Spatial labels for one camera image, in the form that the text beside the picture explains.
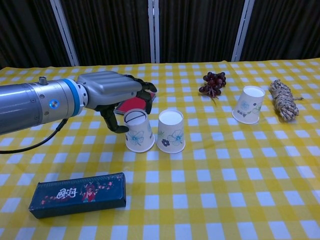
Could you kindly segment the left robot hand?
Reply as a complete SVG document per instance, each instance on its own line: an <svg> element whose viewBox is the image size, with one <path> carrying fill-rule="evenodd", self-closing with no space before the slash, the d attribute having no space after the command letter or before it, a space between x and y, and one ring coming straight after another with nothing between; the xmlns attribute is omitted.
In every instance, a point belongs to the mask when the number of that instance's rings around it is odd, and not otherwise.
<svg viewBox="0 0 320 240"><path fill-rule="evenodd" d="M126 133L129 128L118 125L115 107L123 101L137 97L144 100L145 112L149 114L153 104L151 93L157 92L157 88L151 82L114 71L81 74L77 83L87 92L88 102L85 107L100 112L108 129L117 134Z"/></svg>

